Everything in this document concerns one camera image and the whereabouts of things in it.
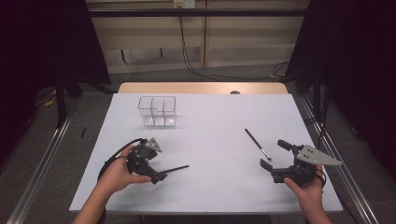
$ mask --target human hand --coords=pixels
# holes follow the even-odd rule
[[[317,165],[317,169],[317,175],[322,176],[323,167]],[[318,220],[318,218],[325,218],[330,223],[323,209],[323,186],[319,178],[314,177],[310,183],[304,184],[301,187],[290,178],[286,177],[283,181],[296,194],[301,211],[311,223],[317,223],[315,220]]]
[[[128,185],[133,183],[147,183],[151,181],[151,178],[146,175],[132,175],[129,173],[126,167],[126,158],[131,150],[134,150],[135,146],[130,145],[125,148],[120,158],[114,160],[106,169],[105,173],[99,179],[97,188],[101,188],[109,194],[125,189]]]

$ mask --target wall outlet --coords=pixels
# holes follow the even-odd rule
[[[195,0],[184,0],[184,8],[195,8]]]
[[[174,0],[174,8],[184,8],[184,0]]]

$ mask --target gray floor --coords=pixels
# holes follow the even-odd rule
[[[200,74],[262,78],[273,74],[274,67],[252,65],[201,68],[197,71]],[[113,84],[108,87],[114,90],[125,81],[214,81],[197,76],[187,69],[113,75],[111,78]],[[253,81],[229,77],[214,78],[221,81]],[[276,81],[276,79],[254,81]],[[51,155],[48,171],[41,174],[43,179],[36,186],[37,191],[32,196],[33,200],[31,203],[24,204],[28,208],[26,214],[21,216],[20,222],[15,223],[69,223],[75,216],[68,212],[68,207],[73,200],[79,179],[84,172],[111,102],[111,95],[105,95],[86,84],[81,84],[81,88],[84,90],[84,94],[80,99],[70,99],[66,96],[69,113],[74,112],[73,116],[64,132],[62,142],[57,145],[56,151]],[[303,118],[308,118],[301,99],[302,97],[312,97],[311,92],[305,95],[296,94],[294,83],[288,83],[287,88],[290,93],[293,93]],[[47,98],[48,96],[37,99],[37,103],[40,104]],[[46,154],[47,147],[56,131],[56,123],[56,102],[48,107],[43,105],[35,107],[35,115],[30,126],[8,157],[0,176],[0,223],[7,222],[22,194],[29,186],[32,176],[36,174],[35,169],[43,155]],[[364,199],[367,200],[369,208],[373,210],[377,218],[377,221],[372,223],[394,223],[396,220],[396,182],[372,156],[364,140],[350,131],[351,128],[348,119],[331,101],[327,113],[326,130]],[[316,142],[318,134],[313,123],[307,124],[307,129]],[[355,207],[357,202],[350,196],[343,179],[335,169],[328,168],[328,172],[346,209],[341,213],[330,214],[333,223],[364,223],[361,213]],[[265,218],[260,221],[261,218],[264,217],[257,217],[254,220],[223,217],[221,222],[269,223]],[[304,218],[299,214],[271,216],[270,219],[275,224],[304,223]],[[218,223],[219,220],[213,219],[212,222]],[[135,216],[108,215],[106,223],[139,223],[139,219]]]

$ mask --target forearm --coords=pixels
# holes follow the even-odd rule
[[[106,192],[99,186],[96,186],[87,202],[81,208],[73,224],[83,223],[97,223],[103,211],[105,210],[106,204],[110,199],[112,193]]]
[[[310,224],[331,224],[328,216],[324,211],[319,211],[316,213],[306,213],[305,218]]]

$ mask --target aluminum rail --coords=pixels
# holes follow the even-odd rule
[[[35,169],[35,173],[30,179],[25,192],[20,197],[17,205],[15,206],[10,217],[8,218],[7,224],[22,224],[26,219],[26,216],[35,200],[35,196],[37,195],[41,184],[45,179],[47,171],[50,168],[50,164],[56,155],[56,151],[61,144],[62,139],[64,138],[64,134],[66,133],[67,128],[70,124],[72,115],[76,111],[77,105],[78,101],[74,102],[71,105],[70,114],[66,117],[66,120],[64,121],[62,126],[55,130],[55,133],[52,136],[52,139],[43,155],[43,158]]]

